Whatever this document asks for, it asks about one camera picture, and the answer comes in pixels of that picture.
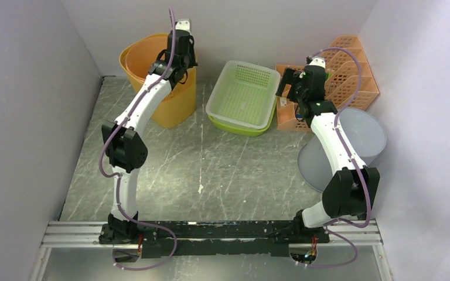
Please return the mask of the orange plastic bucket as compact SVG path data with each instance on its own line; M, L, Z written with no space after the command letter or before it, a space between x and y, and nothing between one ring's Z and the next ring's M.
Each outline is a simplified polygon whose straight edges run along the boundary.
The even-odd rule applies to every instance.
M156 33L127 47L120 55L120 65L137 93L144 84L150 66L167 48L167 33Z

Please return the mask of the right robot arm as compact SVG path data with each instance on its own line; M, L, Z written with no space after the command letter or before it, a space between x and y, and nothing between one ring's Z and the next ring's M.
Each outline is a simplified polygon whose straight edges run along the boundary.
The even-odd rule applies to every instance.
M293 226L293 236L308 242L315 228L343 221L346 215L365 215L359 228L369 224L380 181L376 168L368 167L355 152L340 123L340 112L325 98L326 72L323 66L310 64L303 70L286 68L277 89L281 96L290 86L287 98L298 104L302 119L320 141L332 170L332 178L322 199L312 207L298 211L301 220Z

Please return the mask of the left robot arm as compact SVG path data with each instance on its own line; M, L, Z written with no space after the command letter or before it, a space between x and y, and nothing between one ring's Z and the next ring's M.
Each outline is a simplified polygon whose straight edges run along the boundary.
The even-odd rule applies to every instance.
M196 110L194 45L190 31L176 29L143 38L120 54L136 96L119 117L103 123L101 155L108 158L115 179L108 226L123 243L134 242L139 234L135 193L139 169L148 156L142 139L148 121L173 128Z

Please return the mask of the large grey plastic bucket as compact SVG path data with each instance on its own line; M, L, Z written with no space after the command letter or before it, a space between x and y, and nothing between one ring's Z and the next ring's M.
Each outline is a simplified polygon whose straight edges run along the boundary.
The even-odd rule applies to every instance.
M366 111L346 108L339 121L356 153L371 167L387 142L386 133L378 120ZM307 144L299 151L298 168L306 183L319 192L324 191L332 178L329 160L314 133L309 134Z

